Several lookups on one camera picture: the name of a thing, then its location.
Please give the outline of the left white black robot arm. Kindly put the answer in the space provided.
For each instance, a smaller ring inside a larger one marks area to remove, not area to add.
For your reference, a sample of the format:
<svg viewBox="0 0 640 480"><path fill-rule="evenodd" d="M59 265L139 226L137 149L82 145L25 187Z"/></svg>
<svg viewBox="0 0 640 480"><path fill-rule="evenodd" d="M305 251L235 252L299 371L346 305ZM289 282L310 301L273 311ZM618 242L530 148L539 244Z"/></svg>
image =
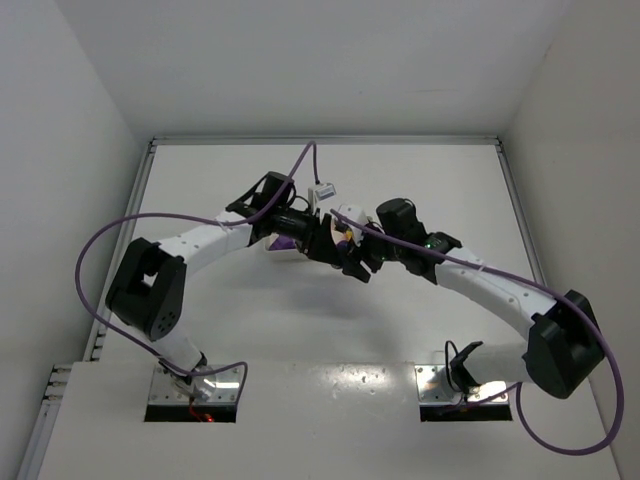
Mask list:
<svg viewBox="0 0 640 480"><path fill-rule="evenodd" d="M310 188L306 209L297 210L292 206L294 182L269 172L211 224L157 242L132 241L108 290L106 306L149 341L161 365L188 379L206 365L205 355L179 330L188 277L272 234L293 240L310 260L341 266L332 219L319 210L320 202L335 195L332 184L319 183Z"/></svg>

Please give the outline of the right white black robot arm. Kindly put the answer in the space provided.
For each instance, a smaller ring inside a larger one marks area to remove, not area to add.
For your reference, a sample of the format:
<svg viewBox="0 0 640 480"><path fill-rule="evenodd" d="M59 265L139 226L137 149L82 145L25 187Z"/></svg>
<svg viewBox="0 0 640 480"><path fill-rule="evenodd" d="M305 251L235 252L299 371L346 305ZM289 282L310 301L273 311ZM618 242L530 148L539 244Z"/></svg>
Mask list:
<svg viewBox="0 0 640 480"><path fill-rule="evenodd" d="M382 203L376 210L377 225L356 206L344 205L337 213L371 270L398 262L409 273L476 303L520 335L519 343L474 341L460 350L445 367L452 390L467 394L500 380L533 383L554 398L566 399L603 360L593 334L597 322L582 294L571 290L557 300L493 273L458 239L427 231L407 199Z"/></svg>

